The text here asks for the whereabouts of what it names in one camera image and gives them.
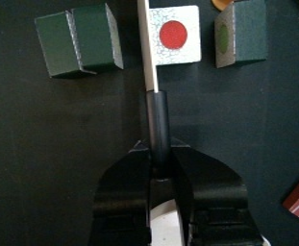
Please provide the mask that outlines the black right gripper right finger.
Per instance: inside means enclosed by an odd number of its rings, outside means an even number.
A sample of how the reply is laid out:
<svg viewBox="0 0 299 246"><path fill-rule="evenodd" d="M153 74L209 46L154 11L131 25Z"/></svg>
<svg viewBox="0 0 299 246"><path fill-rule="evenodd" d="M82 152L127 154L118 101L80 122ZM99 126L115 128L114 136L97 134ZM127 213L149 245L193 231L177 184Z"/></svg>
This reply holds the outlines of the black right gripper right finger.
<svg viewBox="0 0 299 246"><path fill-rule="evenodd" d="M178 139L171 158L185 246L262 246L239 174Z"/></svg>

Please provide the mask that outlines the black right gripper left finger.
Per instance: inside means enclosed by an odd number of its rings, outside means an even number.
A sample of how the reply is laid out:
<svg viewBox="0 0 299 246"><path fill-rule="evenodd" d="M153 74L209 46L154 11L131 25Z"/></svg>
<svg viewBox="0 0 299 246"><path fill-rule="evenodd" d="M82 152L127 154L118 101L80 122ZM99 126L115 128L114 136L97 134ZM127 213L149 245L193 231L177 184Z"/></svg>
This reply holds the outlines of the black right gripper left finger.
<svg viewBox="0 0 299 246"><path fill-rule="evenodd" d="M139 141L99 180L89 246L150 243L150 148Z"/></svg>

